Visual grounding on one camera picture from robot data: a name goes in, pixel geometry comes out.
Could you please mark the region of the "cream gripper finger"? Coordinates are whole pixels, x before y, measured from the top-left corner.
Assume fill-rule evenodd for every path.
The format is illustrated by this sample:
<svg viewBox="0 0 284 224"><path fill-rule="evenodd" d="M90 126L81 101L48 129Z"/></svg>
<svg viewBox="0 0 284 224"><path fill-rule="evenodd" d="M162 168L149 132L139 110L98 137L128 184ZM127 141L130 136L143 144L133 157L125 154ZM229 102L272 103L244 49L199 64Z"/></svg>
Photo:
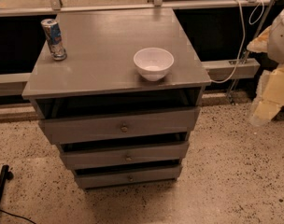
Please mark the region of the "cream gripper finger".
<svg viewBox="0 0 284 224"><path fill-rule="evenodd" d="M270 122L284 106L284 64L272 72L264 70L257 86L249 122L262 126Z"/></svg>
<svg viewBox="0 0 284 224"><path fill-rule="evenodd" d="M247 45L247 50L255 53L266 53L268 48L268 39L271 27L265 28L256 38Z"/></svg>

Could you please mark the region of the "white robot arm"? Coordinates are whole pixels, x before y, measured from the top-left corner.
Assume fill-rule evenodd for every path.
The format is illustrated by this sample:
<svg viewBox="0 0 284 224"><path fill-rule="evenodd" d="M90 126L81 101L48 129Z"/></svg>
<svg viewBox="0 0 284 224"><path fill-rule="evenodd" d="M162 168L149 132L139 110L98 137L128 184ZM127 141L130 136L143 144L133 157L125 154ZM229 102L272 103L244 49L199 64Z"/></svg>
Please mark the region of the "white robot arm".
<svg viewBox="0 0 284 224"><path fill-rule="evenodd" d="M284 9L247 45L247 50L266 53L270 60L278 63L272 72L263 71L252 102L249 122L253 126L262 126L284 106Z"/></svg>

